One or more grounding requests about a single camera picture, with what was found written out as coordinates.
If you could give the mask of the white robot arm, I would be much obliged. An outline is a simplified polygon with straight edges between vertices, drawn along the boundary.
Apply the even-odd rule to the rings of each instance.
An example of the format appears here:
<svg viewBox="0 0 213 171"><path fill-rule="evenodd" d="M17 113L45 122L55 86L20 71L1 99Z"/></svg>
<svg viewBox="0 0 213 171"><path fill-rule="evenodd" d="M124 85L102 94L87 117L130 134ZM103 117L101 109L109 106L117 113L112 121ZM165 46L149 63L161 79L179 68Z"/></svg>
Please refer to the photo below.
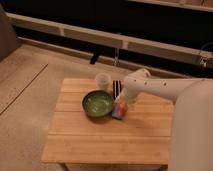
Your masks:
<svg viewBox="0 0 213 171"><path fill-rule="evenodd" d="M175 104L168 171L213 171L213 79L153 78L139 69L124 77L122 95L140 92Z"/></svg>

